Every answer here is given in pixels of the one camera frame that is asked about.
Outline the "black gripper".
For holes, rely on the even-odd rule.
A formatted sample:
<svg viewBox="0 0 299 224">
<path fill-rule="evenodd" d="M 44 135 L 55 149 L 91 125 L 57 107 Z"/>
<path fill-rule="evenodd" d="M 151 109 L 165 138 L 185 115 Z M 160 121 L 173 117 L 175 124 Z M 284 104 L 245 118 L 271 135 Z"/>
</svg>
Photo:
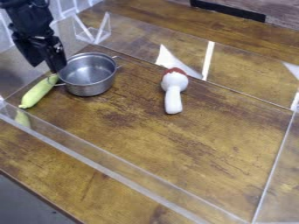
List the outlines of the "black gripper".
<svg viewBox="0 0 299 224">
<path fill-rule="evenodd" d="M 53 36 L 51 28 L 49 5 L 51 0 L 1 0 L 19 52 L 33 67 L 45 61 L 56 74 L 67 66 L 67 57 L 60 38 Z"/>
</svg>

